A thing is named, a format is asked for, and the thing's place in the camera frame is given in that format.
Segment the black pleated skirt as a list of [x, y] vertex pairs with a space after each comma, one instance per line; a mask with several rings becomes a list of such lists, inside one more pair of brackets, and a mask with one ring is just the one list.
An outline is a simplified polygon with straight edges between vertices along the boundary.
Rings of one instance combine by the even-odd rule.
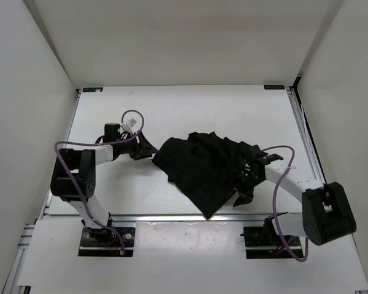
[[152, 162], [210, 219], [237, 194], [234, 187], [245, 164], [262, 154], [257, 145], [193, 132], [186, 140], [168, 139]]

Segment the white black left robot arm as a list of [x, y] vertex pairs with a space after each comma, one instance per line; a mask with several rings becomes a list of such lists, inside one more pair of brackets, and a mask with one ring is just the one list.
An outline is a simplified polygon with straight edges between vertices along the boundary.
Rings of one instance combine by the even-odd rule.
[[112, 244], [117, 236], [110, 213], [99, 202], [96, 190], [96, 167], [113, 162], [127, 154], [132, 160], [150, 158], [157, 149], [141, 130], [132, 129], [134, 121], [124, 124], [109, 123], [104, 134], [84, 149], [58, 148], [50, 190], [54, 196], [77, 210], [86, 228], [95, 231], [95, 238], [103, 245]]

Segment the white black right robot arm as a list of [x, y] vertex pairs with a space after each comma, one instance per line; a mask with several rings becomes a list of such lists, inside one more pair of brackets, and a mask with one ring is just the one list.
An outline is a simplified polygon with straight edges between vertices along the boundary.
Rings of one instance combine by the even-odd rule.
[[257, 185], [269, 181], [297, 199], [301, 213], [272, 214], [262, 227], [243, 231], [249, 246], [278, 245], [284, 238], [308, 238], [320, 246], [350, 235], [357, 230], [356, 221], [343, 186], [323, 183], [290, 167], [278, 154], [261, 153], [245, 160], [236, 185], [234, 206], [252, 202]]

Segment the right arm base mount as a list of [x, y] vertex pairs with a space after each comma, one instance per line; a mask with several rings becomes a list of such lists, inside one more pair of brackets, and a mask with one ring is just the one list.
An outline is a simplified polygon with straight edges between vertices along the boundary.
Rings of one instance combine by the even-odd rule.
[[244, 239], [246, 259], [292, 259], [274, 229], [273, 220], [269, 216], [262, 225], [243, 227], [240, 236]]

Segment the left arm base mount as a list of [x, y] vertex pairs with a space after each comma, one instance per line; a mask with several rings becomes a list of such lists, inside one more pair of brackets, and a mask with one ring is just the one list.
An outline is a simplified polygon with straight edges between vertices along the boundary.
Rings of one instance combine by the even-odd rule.
[[105, 228], [88, 228], [83, 225], [79, 242], [80, 257], [133, 257], [136, 228], [125, 225], [115, 227], [120, 234], [124, 248], [117, 235]]

